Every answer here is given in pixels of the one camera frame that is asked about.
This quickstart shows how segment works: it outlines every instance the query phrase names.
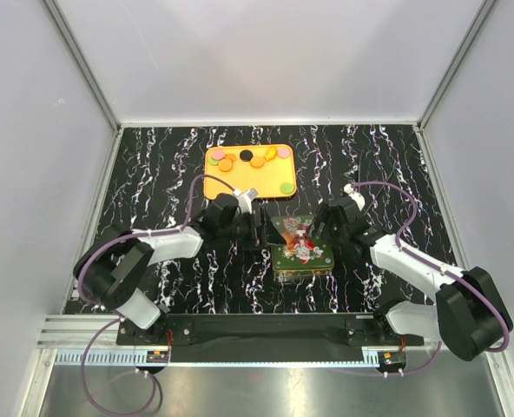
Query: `macaron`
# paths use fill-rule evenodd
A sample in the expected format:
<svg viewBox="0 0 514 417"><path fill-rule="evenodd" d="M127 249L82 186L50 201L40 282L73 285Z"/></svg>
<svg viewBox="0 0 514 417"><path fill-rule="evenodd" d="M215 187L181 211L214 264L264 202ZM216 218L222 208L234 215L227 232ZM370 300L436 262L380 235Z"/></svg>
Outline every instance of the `macaron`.
<svg viewBox="0 0 514 417"><path fill-rule="evenodd" d="M289 148L279 148L278 149L278 157L282 159L289 158L292 154L292 151Z"/></svg>

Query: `white wall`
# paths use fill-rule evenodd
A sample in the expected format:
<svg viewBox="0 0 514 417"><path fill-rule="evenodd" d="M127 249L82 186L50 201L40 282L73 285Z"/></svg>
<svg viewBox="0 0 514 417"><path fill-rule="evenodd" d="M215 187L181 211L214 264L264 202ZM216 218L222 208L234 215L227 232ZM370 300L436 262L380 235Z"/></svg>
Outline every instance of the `white wall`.
<svg viewBox="0 0 514 417"><path fill-rule="evenodd" d="M123 122L421 117L482 0L58 0Z"/></svg>
<svg viewBox="0 0 514 417"><path fill-rule="evenodd" d="M38 0L0 0L0 416L62 306L111 131Z"/></svg>
<svg viewBox="0 0 514 417"><path fill-rule="evenodd" d="M497 5L426 139L468 262L491 271L514 320L514 0Z"/></svg>

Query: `purple cable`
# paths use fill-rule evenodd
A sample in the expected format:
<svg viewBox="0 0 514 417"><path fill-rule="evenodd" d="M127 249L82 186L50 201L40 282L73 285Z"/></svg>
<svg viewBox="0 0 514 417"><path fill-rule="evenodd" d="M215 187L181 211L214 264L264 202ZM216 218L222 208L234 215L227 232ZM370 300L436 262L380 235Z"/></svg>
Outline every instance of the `purple cable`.
<svg viewBox="0 0 514 417"><path fill-rule="evenodd" d="M91 394L91 392L89 391L89 388L87 386L87 380L85 378L85 360L87 359L87 354L89 352L89 350L91 349L91 346L93 346L93 343L95 343L95 340L97 337L99 337L101 335L102 332L104 332L107 328L111 327L111 326L114 326L116 323L120 322L120 319L115 319L115 320L112 320L110 323L108 324L105 324L102 328L100 328L99 330L97 330L97 332L95 333L95 335L91 338L91 340L89 341L89 343L87 344L87 347L85 348L85 350L83 351L83 357L82 357L82 364L80 366L80 372L82 374L82 384L83 384L83 392L85 393L85 395L87 396L87 399L89 400L89 402L91 403L91 405L93 407L95 407L97 410L99 410L101 413L106 413L108 415L117 415L117 416L133 416L133 415L138 415L138 414L141 414L143 413L145 410L147 410L147 408L151 405L151 402L153 402L153 399L155 398L155 394L156 394L156 384L157 384L157 381L156 381L156 378L152 375L152 374L149 374L147 373L147 375L151 378L151 381L153 382L153 391L151 392L151 396L149 397L147 403L141 407L139 410L137 411L132 411L130 413L117 413L115 411L112 411L112 410L108 410L107 408L101 406L96 400L95 398L93 398L93 395Z"/></svg>
<svg viewBox="0 0 514 417"><path fill-rule="evenodd" d="M83 289L83 282L85 280L85 275L87 273L87 270L107 250L109 250L113 246L115 246L115 245L117 245L119 243L123 243L123 242L125 242L125 241L127 241L129 239L135 239L135 238L139 238L139 237L150 237L150 236L174 235L176 233L180 233L183 229L185 229L187 227L187 225L189 224L189 221L191 219L191 214L192 214L192 210L193 210L193 206L194 206L195 185L202 178L211 178L211 179L213 179L215 181L218 181L218 182L222 183L223 185L228 187L230 190L234 191L234 188L231 185L229 185L228 183L222 181L222 179L220 179L220 178L218 178L216 176L213 176L213 175L200 174L200 175L196 176L193 179L193 181L191 182L191 185L189 187L189 197L188 197L188 207L186 209L186 218L184 219L184 222L181 224L181 226L179 228L165 228L165 229L161 229L161 230L155 230L155 231L152 231L152 232L136 232L136 233L132 233L130 235L125 235L125 236L118 237L118 238L113 239L112 241L102 245L85 262L85 264L83 265L82 270L80 271L80 274L77 277L77 291L79 292L80 296L85 301L91 302L93 304L96 304L98 302L97 300L93 300L90 297L88 297L87 294L85 294L85 291ZM87 359L88 351L91 349L91 346L93 346L93 343L95 343L96 338L99 337L99 335L104 330L106 330L107 328L109 328L110 326L116 324L119 321L120 321L120 319L113 320L109 324L106 324L102 328L100 328L95 333L95 335L89 341L87 347L85 348L85 351L83 352L83 357L82 357L82 364L80 366L80 370L81 370L81 374L82 374L83 391L85 392L85 395L87 396L87 399L91 403L91 405L93 407L95 407L97 410L99 410L100 412L106 413L106 414L109 414L109 415L115 415L115 416L121 416L121 415L122 416L133 416L133 415L138 415L138 414L143 413L151 405L151 402L153 402L153 399L155 398L157 381L156 381L156 378L152 374L148 374L149 377L151 378L151 381L153 381L153 392L151 393L151 396L149 397L147 403L142 408L140 408L137 411L131 412L131 413L116 413L116 412L108 410L107 408L105 408L105 407L101 406L100 404L98 404L96 402L95 398L93 397L93 394L89 391L89 388L87 386L87 380L85 379L85 360ZM124 376L124 374L123 375L119 375L118 377L114 378L112 381L115 381L116 379L122 378L123 376Z"/></svg>

